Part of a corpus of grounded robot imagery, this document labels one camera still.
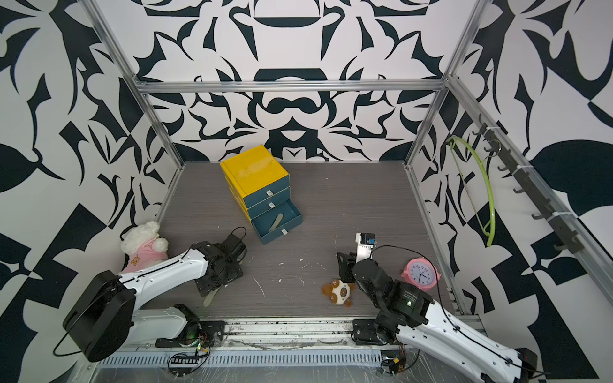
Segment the olive folding knife lowest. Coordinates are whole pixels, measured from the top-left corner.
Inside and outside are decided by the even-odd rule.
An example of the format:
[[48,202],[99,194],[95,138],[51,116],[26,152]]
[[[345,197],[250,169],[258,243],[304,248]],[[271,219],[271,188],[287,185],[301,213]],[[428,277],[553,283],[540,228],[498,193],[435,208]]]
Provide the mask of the olive folding knife lowest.
[[215,290],[212,290],[211,292],[209,292],[207,294],[207,296],[205,297],[204,301],[203,301],[203,306],[204,307],[209,307],[212,304],[212,301],[214,300],[216,294],[219,292],[220,288],[217,288]]

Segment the olive folding knife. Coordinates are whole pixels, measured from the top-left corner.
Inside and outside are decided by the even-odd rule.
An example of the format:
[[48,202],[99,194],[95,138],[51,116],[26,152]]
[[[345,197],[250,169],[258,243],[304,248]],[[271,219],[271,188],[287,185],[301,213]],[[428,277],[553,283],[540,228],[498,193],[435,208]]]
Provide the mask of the olive folding knife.
[[270,226],[269,231],[270,232],[275,231],[279,227],[279,225],[281,225],[283,219],[284,219],[284,214],[283,213],[279,213],[276,216],[275,220],[273,221],[273,224]]

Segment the yellow teal drawer cabinet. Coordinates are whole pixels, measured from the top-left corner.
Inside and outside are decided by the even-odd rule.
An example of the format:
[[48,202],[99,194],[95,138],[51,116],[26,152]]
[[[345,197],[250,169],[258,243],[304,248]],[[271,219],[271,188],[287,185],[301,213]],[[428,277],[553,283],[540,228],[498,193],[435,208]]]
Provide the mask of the yellow teal drawer cabinet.
[[249,221],[291,198],[289,173],[263,145],[220,166],[231,194]]

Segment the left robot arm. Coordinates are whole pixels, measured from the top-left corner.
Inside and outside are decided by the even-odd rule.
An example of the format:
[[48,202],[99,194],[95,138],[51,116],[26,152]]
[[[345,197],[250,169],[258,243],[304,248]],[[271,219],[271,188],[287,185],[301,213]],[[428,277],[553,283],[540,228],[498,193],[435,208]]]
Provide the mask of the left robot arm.
[[143,306],[190,281],[201,296],[210,295],[243,276],[240,264],[246,254],[244,241],[230,234],[220,244],[193,244],[182,254],[140,271],[103,271],[65,317],[65,336],[90,362],[100,362],[123,346],[146,341],[160,341],[167,347],[200,346],[208,336],[187,306]]

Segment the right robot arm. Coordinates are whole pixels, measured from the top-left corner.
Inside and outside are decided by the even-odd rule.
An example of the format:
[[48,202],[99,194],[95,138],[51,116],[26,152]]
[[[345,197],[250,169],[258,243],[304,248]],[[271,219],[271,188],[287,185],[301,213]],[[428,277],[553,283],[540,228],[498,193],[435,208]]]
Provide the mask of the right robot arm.
[[337,260],[341,281],[356,283],[378,309],[375,319],[354,326],[356,344],[416,348],[475,382],[529,382],[541,376],[534,352],[493,341],[428,293],[389,277],[373,259],[338,253]]

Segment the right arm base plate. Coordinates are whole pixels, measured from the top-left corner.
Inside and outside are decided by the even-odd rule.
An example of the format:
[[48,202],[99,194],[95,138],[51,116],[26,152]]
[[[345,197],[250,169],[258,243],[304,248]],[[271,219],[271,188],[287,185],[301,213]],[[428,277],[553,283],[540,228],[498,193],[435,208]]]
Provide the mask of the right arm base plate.
[[386,319],[354,319],[351,338],[358,346],[385,346],[397,344],[393,322]]

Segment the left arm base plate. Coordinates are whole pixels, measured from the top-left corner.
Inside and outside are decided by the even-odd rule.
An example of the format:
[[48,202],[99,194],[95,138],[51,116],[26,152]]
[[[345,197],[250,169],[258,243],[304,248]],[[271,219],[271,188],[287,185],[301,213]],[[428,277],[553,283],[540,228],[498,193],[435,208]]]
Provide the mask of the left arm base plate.
[[158,338],[156,348],[213,346],[224,337],[225,321],[188,322],[175,338]]

